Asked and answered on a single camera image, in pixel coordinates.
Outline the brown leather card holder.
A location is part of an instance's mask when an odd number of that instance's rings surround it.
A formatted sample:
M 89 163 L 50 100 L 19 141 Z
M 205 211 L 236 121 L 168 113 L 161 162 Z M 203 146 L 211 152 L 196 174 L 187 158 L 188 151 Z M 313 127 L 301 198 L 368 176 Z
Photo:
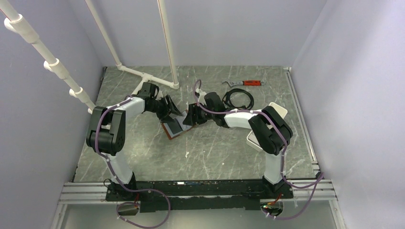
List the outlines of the brown leather card holder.
M 181 115 L 173 117 L 172 121 L 168 123 L 161 123 L 161 126 L 169 140 L 173 140 L 174 138 L 179 137 L 193 128 L 191 125 L 183 124 L 187 114 L 188 110 L 185 110 Z

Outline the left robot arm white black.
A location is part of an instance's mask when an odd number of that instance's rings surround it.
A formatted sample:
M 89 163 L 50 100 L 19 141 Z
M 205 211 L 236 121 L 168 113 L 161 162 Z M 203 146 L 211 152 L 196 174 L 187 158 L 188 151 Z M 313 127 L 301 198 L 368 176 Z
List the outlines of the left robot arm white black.
M 85 142 L 103 158 L 111 174 L 111 180 L 120 184 L 118 194 L 124 200 L 132 200 L 137 194 L 135 175 L 124 159 L 122 149 L 126 140 L 129 118 L 144 112 L 155 113 L 163 123 L 173 123 L 182 116 L 169 95 L 163 95 L 153 83 L 143 83 L 141 89 L 118 104 L 96 106 L 91 114 Z

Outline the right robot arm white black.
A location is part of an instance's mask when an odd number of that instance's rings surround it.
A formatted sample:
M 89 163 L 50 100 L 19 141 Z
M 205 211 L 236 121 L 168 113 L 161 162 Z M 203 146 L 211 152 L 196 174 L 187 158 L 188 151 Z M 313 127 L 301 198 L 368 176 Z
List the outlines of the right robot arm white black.
M 269 198 L 281 193 L 284 184 L 284 154 L 293 131 L 273 106 L 261 110 L 239 110 L 227 108 L 215 92 L 204 96 L 205 102 L 188 107 L 184 125 L 200 125 L 209 120 L 219 127 L 250 129 L 259 146 L 265 152 L 266 167 L 263 175 L 263 192 Z

